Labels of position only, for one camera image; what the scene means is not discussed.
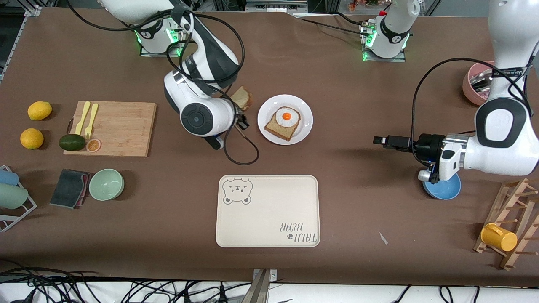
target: green bowl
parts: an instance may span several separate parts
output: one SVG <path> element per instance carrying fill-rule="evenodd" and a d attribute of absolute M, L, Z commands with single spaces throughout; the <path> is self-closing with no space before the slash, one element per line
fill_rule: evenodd
<path fill-rule="evenodd" d="M 90 180 L 90 195 L 98 201 L 108 201 L 118 197 L 125 185 L 122 175 L 116 170 L 100 170 Z"/>

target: bread slice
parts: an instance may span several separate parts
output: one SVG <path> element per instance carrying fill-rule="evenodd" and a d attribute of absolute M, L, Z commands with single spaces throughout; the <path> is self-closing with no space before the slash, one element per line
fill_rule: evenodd
<path fill-rule="evenodd" d="M 243 85 L 230 97 L 230 99 L 232 99 L 242 111 L 248 110 L 253 104 L 253 95 Z"/>
<path fill-rule="evenodd" d="M 277 115 L 277 112 L 281 108 L 289 108 L 289 109 L 295 111 L 299 116 L 298 122 L 296 124 L 294 124 L 292 127 L 280 126 L 277 123 L 277 119 L 275 118 L 275 116 Z M 273 135 L 275 135 L 275 136 L 289 142 L 290 139 L 292 139 L 292 135 L 294 135 L 294 132 L 298 128 L 298 125 L 300 124 L 301 115 L 300 115 L 300 113 L 298 113 L 298 111 L 296 111 L 295 109 L 290 108 L 288 106 L 283 106 L 283 107 L 280 107 L 279 109 L 277 109 L 277 111 L 275 111 L 275 113 L 273 113 L 273 116 L 271 117 L 271 120 L 268 122 L 268 124 L 266 124 L 264 129 L 267 130 L 269 133 L 271 133 L 271 134 L 273 134 Z"/>

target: yellow cup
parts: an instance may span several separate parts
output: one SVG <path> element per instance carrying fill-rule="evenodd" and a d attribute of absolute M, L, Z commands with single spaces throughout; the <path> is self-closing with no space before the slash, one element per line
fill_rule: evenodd
<path fill-rule="evenodd" d="M 510 251 L 515 248 L 517 238 L 514 232 L 503 229 L 494 223 L 488 223 L 481 230 L 481 241 L 499 250 Z"/>

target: yellow lemon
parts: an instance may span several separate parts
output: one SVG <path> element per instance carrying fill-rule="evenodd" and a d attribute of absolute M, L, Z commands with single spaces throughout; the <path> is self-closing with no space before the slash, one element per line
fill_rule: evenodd
<path fill-rule="evenodd" d="M 27 149 L 38 149 L 43 140 L 43 134 L 35 128 L 29 128 L 20 135 L 20 143 Z"/>
<path fill-rule="evenodd" d="M 52 113 L 52 106 L 45 101 L 37 101 L 28 108 L 30 120 L 43 120 Z"/>

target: bear drawing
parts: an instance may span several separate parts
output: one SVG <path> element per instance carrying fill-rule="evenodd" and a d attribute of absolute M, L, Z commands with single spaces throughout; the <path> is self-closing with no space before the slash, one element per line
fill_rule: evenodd
<path fill-rule="evenodd" d="M 249 204 L 252 189 L 253 183 L 249 179 L 226 179 L 223 183 L 223 190 L 225 191 L 223 202 L 230 204 L 241 201 L 243 204 Z"/>

